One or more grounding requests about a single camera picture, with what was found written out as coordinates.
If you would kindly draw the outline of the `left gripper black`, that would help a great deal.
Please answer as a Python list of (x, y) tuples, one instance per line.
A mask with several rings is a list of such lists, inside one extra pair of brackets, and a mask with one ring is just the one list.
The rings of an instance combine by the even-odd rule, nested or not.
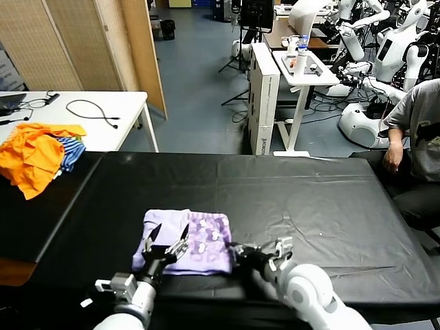
[(144, 242), (142, 256), (145, 264), (141, 271), (141, 277), (147, 279), (152, 286), (159, 286), (162, 274), (166, 266), (176, 263), (186, 252), (188, 248), (188, 232), (187, 224), (180, 236), (180, 239), (172, 245), (153, 245), (162, 225), (157, 225)]

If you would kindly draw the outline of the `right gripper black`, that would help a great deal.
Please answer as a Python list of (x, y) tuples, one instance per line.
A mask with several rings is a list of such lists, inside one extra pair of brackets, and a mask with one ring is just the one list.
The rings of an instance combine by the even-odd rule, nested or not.
[(229, 249), (233, 253), (237, 267), (256, 270), (266, 280), (265, 268), (269, 264), (269, 260), (276, 256), (274, 253), (266, 254), (261, 250), (261, 246), (253, 243), (231, 242)]

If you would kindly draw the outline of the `person hand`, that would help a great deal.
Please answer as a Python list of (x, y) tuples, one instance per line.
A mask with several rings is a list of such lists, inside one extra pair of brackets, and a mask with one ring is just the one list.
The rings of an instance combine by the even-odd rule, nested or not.
[(383, 159), (384, 168), (395, 174), (403, 158), (403, 145), (398, 143), (390, 143)]

